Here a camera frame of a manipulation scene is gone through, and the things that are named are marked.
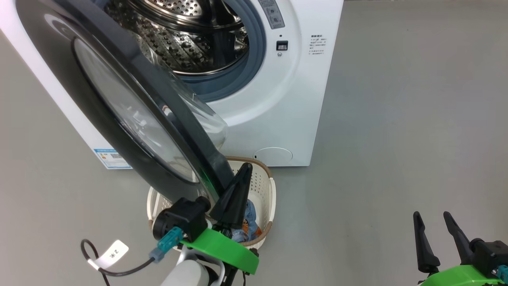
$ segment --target washing machine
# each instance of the washing machine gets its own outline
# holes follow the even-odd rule
[[[145,155],[167,165],[171,157],[165,168],[188,169],[192,181],[196,167],[172,154],[215,146],[268,166],[310,164],[342,2],[5,0],[0,28],[106,168],[143,168]],[[161,127],[147,110],[119,103],[120,91],[166,117],[182,112],[178,124],[197,117],[211,144],[163,151],[167,134],[154,135],[129,143],[144,148],[126,155],[134,146],[121,140],[146,135],[130,124]],[[172,96],[185,106],[171,107]]]

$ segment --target cable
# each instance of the cable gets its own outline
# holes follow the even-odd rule
[[[88,244],[92,248],[93,255],[95,255],[96,259],[99,258],[99,253],[97,252],[97,249],[95,248],[93,243],[91,241],[89,241],[88,239],[83,239],[81,241],[81,253],[85,257],[85,259],[86,260],[90,259],[90,256],[88,255],[88,253],[86,253],[85,244]],[[140,266],[138,266],[136,268],[133,268],[131,270],[123,271],[123,272],[111,272],[111,271],[108,271],[108,270],[105,270],[105,269],[102,269],[102,268],[98,268],[97,270],[102,274],[102,277],[104,278],[104,282],[106,283],[106,286],[110,286],[108,278],[106,277],[106,275],[113,276],[113,277],[126,276],[126,275],[129,275],[129,274],[132,274],[132,273],[140,271],[141,269],[147,267],[154,260],[155,260],[155,258],[152,257],[149,260],[147,260],[145,263],[141,264]]]

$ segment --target green bracket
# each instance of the green bracket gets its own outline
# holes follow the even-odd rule
[[[486,278],[473,265],[459,265],[429,276],[422,286],[483,286],[504,284],[495,278]]]
[[[209,228],[205,229],[193,243],[185,240],[182,243],[249,274],[255,274],[258,268],[259,257],[252,251]]]

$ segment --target white washing machine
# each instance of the white washing machine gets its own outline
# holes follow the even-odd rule
[[[100,83],[87,76],[89,70],[78,64],[80,73],[71,63],[83,60],[76,59],[76,37],[94,50],[104,50],[100,53],[111,61],[118,60],[119,53],[134,60],[141,48],[146,61],[167,70],[173,82],[182,79],[229,126],[224,144],[214,141],[222,145],[223,154],[255,158],[268,166],[307,166],[342,3],[5,0],[0,28],[107,168],[130,165],[93,123],[100,121],[99,111],[80,102],[90,87],[71,82],[84,77],[100,92],[94,87]],[[124,38],[127,34],[130,41]],[[124,64],[129,70],[132,63]],[[130,77],[142,86],[140,92],[151,92],[133,73]],[[188,92],[178,84],[166,87],[181,95],[178,88]]]

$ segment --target gray floor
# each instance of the gray floor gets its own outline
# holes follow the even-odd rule
[[[277,213],[247,285],[414,285],[419,210],[442,269],[442,212],[508,241],[508,2],[348,2],[312,165],[274,170]],[[147,258],[148,185],[106,171],[0,38],[2,285],[102,285],[79,241]],[[169,255],[113,285],[158,286]]]

